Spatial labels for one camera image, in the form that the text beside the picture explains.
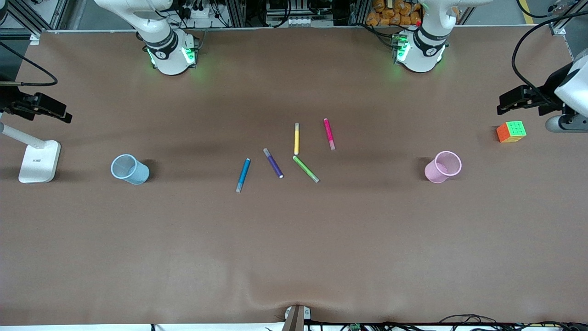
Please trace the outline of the pink marker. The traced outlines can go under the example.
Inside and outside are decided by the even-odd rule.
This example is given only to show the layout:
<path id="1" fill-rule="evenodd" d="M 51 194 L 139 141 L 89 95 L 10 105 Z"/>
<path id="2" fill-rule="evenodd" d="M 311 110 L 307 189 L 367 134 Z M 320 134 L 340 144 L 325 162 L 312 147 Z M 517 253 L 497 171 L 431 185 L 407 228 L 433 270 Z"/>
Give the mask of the pink marker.
<path id="1" fill-rule="evenodd" d="M 330 125 L 330 121 L 329 121 L 329 119 L 323 119 L 323 123 L 325 126 L 326 137 L 329 142 L 329 147 L 332 151 L 334 151 L 334 150 L 336 150 L 336 146 L 335 146 L 335 142 L 334 142 L 334 136 L 333 136 L 332 128 Z"/>

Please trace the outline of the blue marker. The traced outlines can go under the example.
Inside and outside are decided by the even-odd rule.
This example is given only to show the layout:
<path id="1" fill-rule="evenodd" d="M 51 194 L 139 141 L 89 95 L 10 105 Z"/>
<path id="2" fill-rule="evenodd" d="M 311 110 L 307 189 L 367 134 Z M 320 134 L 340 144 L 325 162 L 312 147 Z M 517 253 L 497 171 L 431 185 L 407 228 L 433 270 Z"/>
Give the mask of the blue marker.
<path id="1" fill-rule="evenodd" d="M 244 182 L 246 180 L 246 176 L 247 176 L 248 171 L 249 171 L 250 163 L 251 163 L 251 160 L 250 159 L 245 159 L 244 162 L 243 162 L 241 173 L 239 175 L 239 179 L 238 179 L 238 182 L 237 182 L 236 193 L 241 193 L 241 191 L 243 189 L 243 185 L 244 185 Z"/>

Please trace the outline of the colourful puzzle cube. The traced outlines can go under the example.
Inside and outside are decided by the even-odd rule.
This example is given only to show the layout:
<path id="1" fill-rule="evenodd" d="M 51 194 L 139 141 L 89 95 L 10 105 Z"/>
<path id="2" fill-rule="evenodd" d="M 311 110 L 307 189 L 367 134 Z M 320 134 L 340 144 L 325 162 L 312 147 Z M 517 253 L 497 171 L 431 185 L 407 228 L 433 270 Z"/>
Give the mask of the colourful puzzle cube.
<path id="1" fill-rule="evenodd" d="M 507 121 L 496 128 L 498 142 L 514 143 L 527 136 L 525 126 L 522 121 Z"/>

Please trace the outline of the white lamp stand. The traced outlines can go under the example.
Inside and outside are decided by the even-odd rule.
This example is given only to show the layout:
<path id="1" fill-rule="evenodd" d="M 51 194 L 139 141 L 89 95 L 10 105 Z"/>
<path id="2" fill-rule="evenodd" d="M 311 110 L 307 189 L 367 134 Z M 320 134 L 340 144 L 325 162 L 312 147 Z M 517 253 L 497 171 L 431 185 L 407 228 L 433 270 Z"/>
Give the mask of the white lamp stand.
<path id="1" fill-rule="evenodd" d="M 48 183 L 53 180 L 61 152 L 55 140 L 40 140 L 0 122 L 0 133 L 27 145 L 18 180 L 21 183 Z"/>

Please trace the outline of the light blue mesh cup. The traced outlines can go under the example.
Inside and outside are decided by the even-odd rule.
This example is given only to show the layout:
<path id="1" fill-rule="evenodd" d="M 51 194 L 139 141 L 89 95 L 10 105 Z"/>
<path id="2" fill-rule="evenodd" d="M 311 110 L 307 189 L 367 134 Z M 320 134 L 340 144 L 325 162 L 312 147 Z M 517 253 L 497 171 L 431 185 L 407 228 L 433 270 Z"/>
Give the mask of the light blue mesh cup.
<path id="1" fill-rule="evenodd" d="M 149 168 L 130 154 L 116 157 L 110 165 L 110 171 L 114 178 L 135 186 L 143 184 L 150 176 Z"/>

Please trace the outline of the pink mesh cup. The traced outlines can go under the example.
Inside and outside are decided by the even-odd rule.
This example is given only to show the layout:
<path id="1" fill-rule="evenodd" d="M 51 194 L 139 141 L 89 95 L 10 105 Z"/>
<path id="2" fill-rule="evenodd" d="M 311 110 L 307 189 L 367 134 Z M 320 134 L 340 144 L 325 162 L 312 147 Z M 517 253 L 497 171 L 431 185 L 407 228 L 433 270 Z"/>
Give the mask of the pink mesh cup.
<path id="1" fill-rule="evenodd" d="M 462 160 L 451 151 L 441 151 L 426 165 L 425 177 L 432 183 L 443 183 L 458 175 L 462 170 Z"/>

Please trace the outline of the bag of orange items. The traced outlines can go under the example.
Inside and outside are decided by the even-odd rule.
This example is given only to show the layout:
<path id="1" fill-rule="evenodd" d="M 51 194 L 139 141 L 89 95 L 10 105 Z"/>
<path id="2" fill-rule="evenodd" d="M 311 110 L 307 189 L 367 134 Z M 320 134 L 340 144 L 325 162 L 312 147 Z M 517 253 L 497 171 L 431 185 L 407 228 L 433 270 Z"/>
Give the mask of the bag of orange items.
<path id="1" fill-rule="evenodd" d="M 418 0 L 370 0 L 369 26 L 420 26 L 425 8 Z"/>

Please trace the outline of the white power strip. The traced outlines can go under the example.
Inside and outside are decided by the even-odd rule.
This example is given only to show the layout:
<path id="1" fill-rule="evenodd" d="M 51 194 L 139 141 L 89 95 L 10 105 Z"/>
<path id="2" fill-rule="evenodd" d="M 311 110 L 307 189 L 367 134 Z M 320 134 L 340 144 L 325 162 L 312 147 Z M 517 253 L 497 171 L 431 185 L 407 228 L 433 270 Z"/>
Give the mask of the white power strip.
<path id="1" fill-rule="evenodd" d="M 221 11 L 216 4 L 209 1 L 198 0 L 192 3 L 185 3 L 178 9 L 181 19 L 217 19 Z"/>

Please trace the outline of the green marker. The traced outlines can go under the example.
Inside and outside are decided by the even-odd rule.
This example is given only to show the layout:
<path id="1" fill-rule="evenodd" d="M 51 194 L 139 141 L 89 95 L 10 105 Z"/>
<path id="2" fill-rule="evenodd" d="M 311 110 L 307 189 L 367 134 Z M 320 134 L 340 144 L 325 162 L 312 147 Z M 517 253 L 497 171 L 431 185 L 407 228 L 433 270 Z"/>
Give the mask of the green marker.
<path id="1" fill-rule="evenodd" d="M 297 155 L 293 155 L 292 159 L 294 160 L 294 162 L 296 164 L 298 164 L 298 166 L 300 166 L 300 168 L 305 172 L 305 174 L 314 182 L 314 183 L 318 183 L 320 180 L 319 178 L 314 174 L 313 171 L 311 171 L 311 169 L 309 167 L 307 167 L 307 165 L 305 163 L 303 163 L 303 161 L 300 159 L 300 157 L 298 157 Z"/>

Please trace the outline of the purple marker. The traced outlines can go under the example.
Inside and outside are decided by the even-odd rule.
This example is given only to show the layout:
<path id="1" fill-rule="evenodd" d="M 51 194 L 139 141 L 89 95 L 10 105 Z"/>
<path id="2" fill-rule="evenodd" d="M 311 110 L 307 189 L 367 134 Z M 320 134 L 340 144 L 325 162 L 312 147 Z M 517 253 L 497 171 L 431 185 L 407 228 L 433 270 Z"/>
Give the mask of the purple marker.
<path id="1" fill-rule="evenodd" d="M 271 155 L 269 149 L 264 148 L 263 153 L 265 154 L 267 161 L 270 163 L 271 168 L 273 169 L 273 171 L 275 172 L 277 177 L 280 179 L 284 178 L 284 175 L 283 175 L 283 172 L 281 171 L 281 168 L 278 166 L 277 162 L 273 158 L 273 155 Z"/>

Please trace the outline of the metal table edge bracket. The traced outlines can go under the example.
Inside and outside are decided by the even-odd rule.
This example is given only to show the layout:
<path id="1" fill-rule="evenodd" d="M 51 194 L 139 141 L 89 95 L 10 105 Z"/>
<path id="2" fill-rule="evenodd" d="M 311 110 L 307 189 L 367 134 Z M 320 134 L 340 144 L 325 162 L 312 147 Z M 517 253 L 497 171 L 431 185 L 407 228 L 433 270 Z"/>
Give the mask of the metal table edge bracket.
<path id="1" fill-rule="evenodd" d="M 305 322 L 311 320 L 311 308 L 293 305 L 286 309 L 282 331 L 307 331 Z"/>

